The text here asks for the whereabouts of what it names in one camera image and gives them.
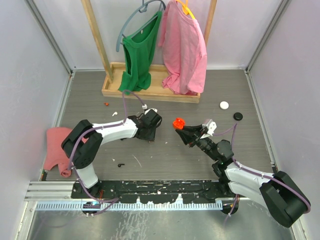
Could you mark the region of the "orange earbud case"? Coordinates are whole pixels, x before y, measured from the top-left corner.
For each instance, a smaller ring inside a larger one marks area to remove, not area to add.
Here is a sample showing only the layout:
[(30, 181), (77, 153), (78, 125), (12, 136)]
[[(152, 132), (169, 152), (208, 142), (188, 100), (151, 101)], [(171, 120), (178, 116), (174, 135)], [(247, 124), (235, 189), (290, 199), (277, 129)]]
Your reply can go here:
[(177, 117), (173, 123), (172, 126), (175, 130), (182, 130), (185, 126), (186, 122), (183, 118)]

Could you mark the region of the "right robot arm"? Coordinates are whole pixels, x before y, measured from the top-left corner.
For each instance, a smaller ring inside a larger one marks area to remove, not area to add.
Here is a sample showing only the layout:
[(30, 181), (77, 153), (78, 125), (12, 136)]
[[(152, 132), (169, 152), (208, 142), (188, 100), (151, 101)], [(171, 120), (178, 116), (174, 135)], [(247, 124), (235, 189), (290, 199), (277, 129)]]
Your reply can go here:
[(249, 168), (234, 158), (231, 141), (213, 142), (211, 138), (217, 128), (214, 121), (186, 126), (178, 118), (172, 125), (186, 146), (197, 146), (214, 161), (212, 168), (221, 182), (219, 191), (223, 196), (236, 194), (251, 199), (268, 209), (286, 228), (311, 211), (310, 201), (287, 173), (265, 173)]

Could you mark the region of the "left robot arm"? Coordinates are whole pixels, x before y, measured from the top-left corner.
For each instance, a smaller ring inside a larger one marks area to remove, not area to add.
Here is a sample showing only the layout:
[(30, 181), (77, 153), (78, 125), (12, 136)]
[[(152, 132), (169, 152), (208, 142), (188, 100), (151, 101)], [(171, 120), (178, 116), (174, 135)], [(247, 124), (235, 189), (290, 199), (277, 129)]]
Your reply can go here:
[(132, 138), (153, 142), (161, 122), (162, 117), (154, 108), (110, 123), (92, 124), (86, 119), (81, 120), (63, 140), (61, 148), (69, 158), (69, 166), (75, 167), (83, 184), (82, 192), (88, 198), (95, 198), (100, 193), (93, 161), (102, 145)]

